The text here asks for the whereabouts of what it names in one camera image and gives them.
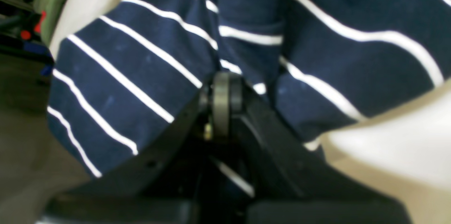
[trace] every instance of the gray floor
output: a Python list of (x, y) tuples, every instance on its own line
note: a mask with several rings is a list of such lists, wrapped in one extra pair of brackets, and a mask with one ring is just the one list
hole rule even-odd
[(0, 55), (0, 224), (32, 224), (58, 191), (87, 181), (47, 129), (43, 65)]

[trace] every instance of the white surface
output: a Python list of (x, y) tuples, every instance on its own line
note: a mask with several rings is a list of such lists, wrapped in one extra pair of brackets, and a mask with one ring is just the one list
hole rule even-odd
[[(50, 46), (120, 0), (68, 0)], [(416, 224), (451, 224), (451, 83), (322, 137), (331, 165), (403, 201)]]

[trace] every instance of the navy blue fabric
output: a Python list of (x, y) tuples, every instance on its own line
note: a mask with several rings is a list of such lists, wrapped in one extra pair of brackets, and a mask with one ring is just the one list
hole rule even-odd
[[(250, 85), (264, 83), (267, 92), (261, 93), (262, 97), (298, 134), (300, 142), (359, 119), (334, 104), (333, 96), (322, 94), (306, 77), (335, 89), (361, 117), (369, 118), (435, 87), (426, 67), (407, 50), (390, 42), (342, 36), (297, 0), (140, 1), (201, 28), (217, 42), (218, 49), (185, 23), (129, 1), (121, 2), (106, 17), (166, 51), (199, 81), (226, 70), (220, 66), (225, 60), (240, 68)], [(451, 6), (443, 0), (310, 1), (354, 30), (404, 35), (429, 52), (444, 79), (451, 75)], [(211, 4), (219, 12), (214, 12)], [(282, 36), (283, 42), (262, 44), (221, 36), (219, 26), (249, 33), (251, 38)], [(198, 91), (177, 66), (101, 19), (75, 36), (174, 117)], [(301, 73), (295, 75), (295, 70), (280, 67), (280, 56)], [(71, 78), (89, 105), (115, 131), (135, 142), (138, 150), (151, 144), (170, 123), (70, 39), (61, 44), (56, 69)], [(102, 173), (132, 157), (129, 147), (111, 138), (58, 78), (53, 79), (49, 106), (68, 121), (87, 157)], [(52, 114), (49, 118), (57, 139), (84, 163), (66, 127)]]

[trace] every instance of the striped shirt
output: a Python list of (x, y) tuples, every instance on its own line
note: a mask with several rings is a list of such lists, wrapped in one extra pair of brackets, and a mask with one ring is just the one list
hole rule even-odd
[(450, 26), (451, 0), (122, 0), (61, 43), (50, 129), (100, 177), (230, 70), (308, 143), (440, 86)]

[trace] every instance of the red object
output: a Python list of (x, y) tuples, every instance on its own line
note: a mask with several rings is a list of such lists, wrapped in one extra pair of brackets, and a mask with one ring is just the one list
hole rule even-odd
[(45, 17), (47, 16), (47, 13), (45, 11), (42, 11), (41, 18), (39, 20), (39, 23), (34, 27), (35, 33), (41, 33), (41, 24), (44, 21)]
[(30, 39), (31, 39), (31, 33), (30, 33), (28, 30), (22, 30), (22, 31), (20, 32), (20, 37), (21, 37), (23, 40), (30, 40)]

